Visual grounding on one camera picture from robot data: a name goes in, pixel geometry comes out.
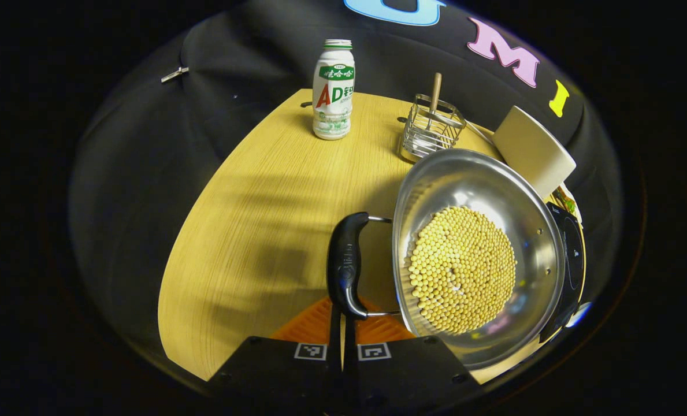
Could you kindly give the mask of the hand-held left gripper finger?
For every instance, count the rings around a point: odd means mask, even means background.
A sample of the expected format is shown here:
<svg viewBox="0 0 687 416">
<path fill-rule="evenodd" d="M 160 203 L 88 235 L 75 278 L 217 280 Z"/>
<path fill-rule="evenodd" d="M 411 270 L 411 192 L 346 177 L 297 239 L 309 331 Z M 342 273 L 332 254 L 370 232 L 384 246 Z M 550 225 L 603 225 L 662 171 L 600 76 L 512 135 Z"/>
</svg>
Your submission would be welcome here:
<svg viewBox="0 0 687 416">
<path fill-rule="evenodd" d="M 346 320 L 344 413 L 440 414 L 482 395 L 482 386 L 441 338 L 357 342 Z"/>
<path fill-rule="evenodd" d="M 336 414 L 340 397 L 341 314 L 328 311 L 325 342 L 249 336 L 207 382 L 230 414 Z"/>
</svg>

